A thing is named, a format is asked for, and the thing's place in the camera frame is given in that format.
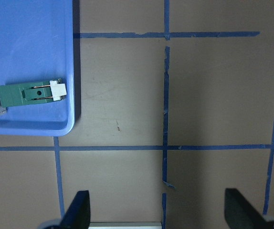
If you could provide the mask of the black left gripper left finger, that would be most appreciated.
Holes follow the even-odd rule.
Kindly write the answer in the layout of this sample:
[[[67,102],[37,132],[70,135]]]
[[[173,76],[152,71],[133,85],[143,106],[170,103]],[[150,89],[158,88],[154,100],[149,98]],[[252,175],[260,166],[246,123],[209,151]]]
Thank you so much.
[[[90,226],[90,195],[88,190],[78,191],[66,211],[61,229],[88,229]]]

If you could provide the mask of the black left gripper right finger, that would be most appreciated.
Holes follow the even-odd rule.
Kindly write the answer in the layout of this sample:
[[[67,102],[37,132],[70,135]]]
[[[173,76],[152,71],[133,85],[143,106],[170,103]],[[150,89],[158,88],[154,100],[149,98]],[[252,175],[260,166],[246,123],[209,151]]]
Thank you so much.
[[[224,218],[230,229],[273,229],[262,215],[235,188],[226,188],[224,194]]]

